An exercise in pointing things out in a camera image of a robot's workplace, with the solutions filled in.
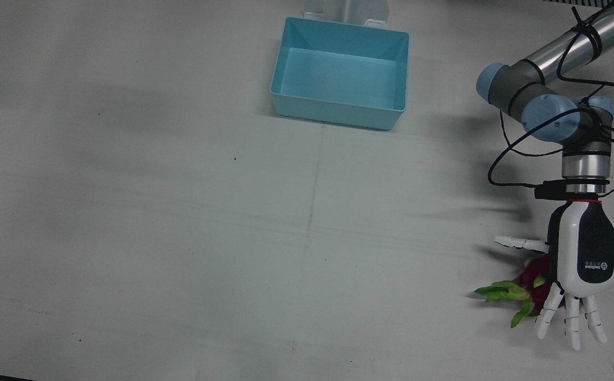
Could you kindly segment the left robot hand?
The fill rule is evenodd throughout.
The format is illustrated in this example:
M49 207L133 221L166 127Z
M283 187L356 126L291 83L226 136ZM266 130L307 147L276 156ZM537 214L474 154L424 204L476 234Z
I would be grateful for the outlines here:
M598 309L597 295L614 281L614 224L599 200L571 199L552 213L546 241L496 236L506 248L527 249L539 254L529 267L538 271L529 276L532 289L547 291L542 303L521 284L508 280L486 288L489 301L508 298L520 300L522 310L512 325L525 316L535 317L535 333L546 337L559 308L564 307L564 325L571 347L580 350L580 320L601 343L607 335Z

